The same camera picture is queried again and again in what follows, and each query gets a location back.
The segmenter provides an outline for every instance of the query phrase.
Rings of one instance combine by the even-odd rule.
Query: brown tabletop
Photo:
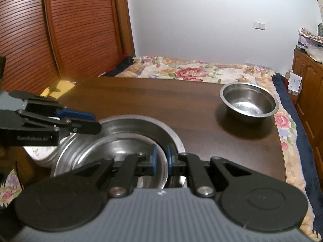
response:
[[[59,102],[103,119],[146,115],[170,126],[185,150],[202,160],[221,156],[285,181],[285,165],[273,117],[248,125],[227,115],[222,85],[146,78],[89,78]]]

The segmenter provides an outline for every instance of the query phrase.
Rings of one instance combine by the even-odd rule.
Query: yellow object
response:
[[[47,87],[42,93],[41,96],[50,96],[53,98],[58,99],[63,94],[65,94],[67,91],[71,90],[75,85],[67,80],[61,80],[57,83],[57,85],[54,87],[54,89],[50,89],[50,87]]]

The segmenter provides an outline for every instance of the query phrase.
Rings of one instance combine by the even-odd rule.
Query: sliding closet door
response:
[[[0,55],[3,90],[40,93],[59,79],[42,0],[0,0]]]
[[[117,64],[122,52],[113,6],[114,0],[45,0],[63,77],[79,81]]]

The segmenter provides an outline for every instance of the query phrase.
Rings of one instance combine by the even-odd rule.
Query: metal bowl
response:
[[[60,146],[57,163],[52,168],[56,176],[100,158],[120,161],[132,153],[148,153],[150,145],[157,145],[158,163],[153,177],[139,178],[137,187],[163,188],[167,181],[168,165],[165,155],[169,143],[178,152],[185,152],[178,135],[164,123],[141,115],[114,116],[100,121],[98,135],[74,134]]]
[[[251,83],[226,84],[220,90],[220,97],[228,113],[245,123],[259,123],[274,115],[279,108],[271,92]]]

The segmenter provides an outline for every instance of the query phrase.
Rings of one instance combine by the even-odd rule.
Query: bed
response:
[[[303,125],[287,94],[284,77],[275,72],[239,64],[215,64],[186,61],[159,56],[134,58],[134,64],[116,77],[178,79],[195,82],[227,84],[234,81],[263,86],[279,100],[275,121],[284,154],[287,182],[306,194],[309,207],[301,230],[314,241],[323,234],[323,194],[320,189],[313,151]]]

